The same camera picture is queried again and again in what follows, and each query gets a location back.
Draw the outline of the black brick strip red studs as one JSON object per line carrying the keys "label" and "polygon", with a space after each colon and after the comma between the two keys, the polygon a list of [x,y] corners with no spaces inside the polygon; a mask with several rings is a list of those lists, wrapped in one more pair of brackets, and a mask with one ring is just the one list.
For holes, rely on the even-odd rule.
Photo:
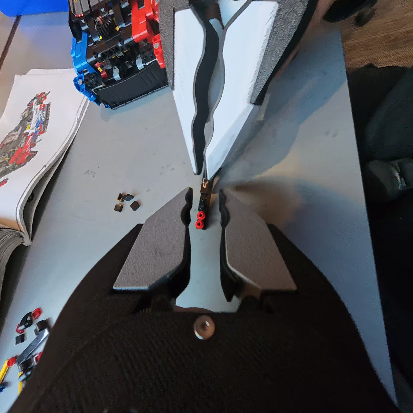
{"label": "black brick strip red studs", "polygon": [[208,227],[212,189],[213,180],[208,179],[207,173],[204,172],[200,187],[197,220],[195,222],[195,228],[198,230],[206,230]]}

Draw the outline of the person's black clothed legs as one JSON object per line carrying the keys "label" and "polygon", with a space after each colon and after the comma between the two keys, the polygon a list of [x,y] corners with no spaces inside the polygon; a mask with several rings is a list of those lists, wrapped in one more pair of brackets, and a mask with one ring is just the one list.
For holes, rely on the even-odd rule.
{"label": "person's black clothed legs", "polygon": [[413,70],[366,65],[348,89],[396,394],[412,412]]}

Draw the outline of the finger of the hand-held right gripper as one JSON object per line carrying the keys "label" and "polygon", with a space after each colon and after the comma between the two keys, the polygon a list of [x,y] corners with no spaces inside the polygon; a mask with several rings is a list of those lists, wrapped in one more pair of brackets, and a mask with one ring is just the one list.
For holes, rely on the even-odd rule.
{"label": "finger of the hand-held right gripper", "polygon": [[174,15],[173,97],[194,175],[204,167],[213,104],[210,88],[218,60],[219,19],[209,17],[206,7],[188,7]]}
{"label": "finger of the hand-held right gripper", "polygon": [[223,166],[248,118],[257,109],[251,103],[271,29],[277,1],[219,1],[224,30],[219,63],[223,86],[212,112],[213,132],[205,149],[208,179]]}

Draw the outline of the blue red toy brick car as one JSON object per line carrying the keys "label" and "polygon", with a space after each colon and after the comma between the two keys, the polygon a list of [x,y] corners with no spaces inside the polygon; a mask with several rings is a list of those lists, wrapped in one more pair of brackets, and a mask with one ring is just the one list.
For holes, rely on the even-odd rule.
{"label": "blue red toy brick car", "polygon": [[168,85],[159,1],[70,0],[75,88],[116,109]]}

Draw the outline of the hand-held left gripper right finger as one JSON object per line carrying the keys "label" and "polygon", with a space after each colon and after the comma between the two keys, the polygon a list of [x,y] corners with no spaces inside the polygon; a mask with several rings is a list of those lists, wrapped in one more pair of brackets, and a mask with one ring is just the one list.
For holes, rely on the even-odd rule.
{"label": "hand-held left gripper right finger", "polygon": [[223,189],[219,190],[219,212],[220,282],[226,301],[297,292],[266,222]]}

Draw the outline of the black office chair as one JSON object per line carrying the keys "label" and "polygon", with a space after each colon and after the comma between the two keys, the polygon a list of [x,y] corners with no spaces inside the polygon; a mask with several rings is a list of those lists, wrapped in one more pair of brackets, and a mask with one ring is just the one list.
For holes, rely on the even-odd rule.
{"label": "black office chair", "polygon": [[377,2],[377,0],[336,0],[327,9],[323,20],[337,23],[353,17],[354,24],[362,27],[374,16]]}

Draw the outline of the open instruction booklet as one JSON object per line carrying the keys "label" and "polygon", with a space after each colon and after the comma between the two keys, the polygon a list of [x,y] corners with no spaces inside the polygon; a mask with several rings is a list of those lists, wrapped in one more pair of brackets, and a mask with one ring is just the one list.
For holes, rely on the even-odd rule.
{"label": "open instruction booklet", "polygon": [[34,214],[72,144],[89,100],[74,69],[15,75],[0,122],[0,285],[10,256],[33,240]]}

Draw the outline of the blue plastic bin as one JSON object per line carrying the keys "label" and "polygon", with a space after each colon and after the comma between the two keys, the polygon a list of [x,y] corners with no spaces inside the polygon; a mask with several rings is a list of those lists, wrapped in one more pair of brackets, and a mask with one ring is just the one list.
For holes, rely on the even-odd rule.
{"label": "blue plastic bin", "polygon": [[53,12],[67,12],[67,0],[1,0],[0,11],[8,16],[23,16]]}

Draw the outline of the scattered loose toy brick parts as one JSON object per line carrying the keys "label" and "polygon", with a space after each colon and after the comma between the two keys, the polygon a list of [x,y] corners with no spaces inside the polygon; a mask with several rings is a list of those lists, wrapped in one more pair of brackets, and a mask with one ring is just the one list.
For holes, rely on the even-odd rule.
{"label": "scattered loose toy brick parts", "polygon": [[19,321],[14,338],[15,345],[19,347],[18,354],[1,363],[0,392],[11,385],[8,380],[10,370],[17,369],[18,395],[33,374],[43,354],[41,348],[49,338],[52,328],[49,320],[43,316],[43,309],[37,307],[27,312]]}

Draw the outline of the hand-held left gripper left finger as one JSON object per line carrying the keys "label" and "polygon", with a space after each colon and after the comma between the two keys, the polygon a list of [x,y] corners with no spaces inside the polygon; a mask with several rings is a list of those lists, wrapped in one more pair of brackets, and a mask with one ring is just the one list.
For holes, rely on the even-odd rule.
{"label": "hand-held left gripper left finger", "polygon": [[190,211],[185,188],[143,224],[113,285],[115,291],[163,294],[176,299],[190,280]]}

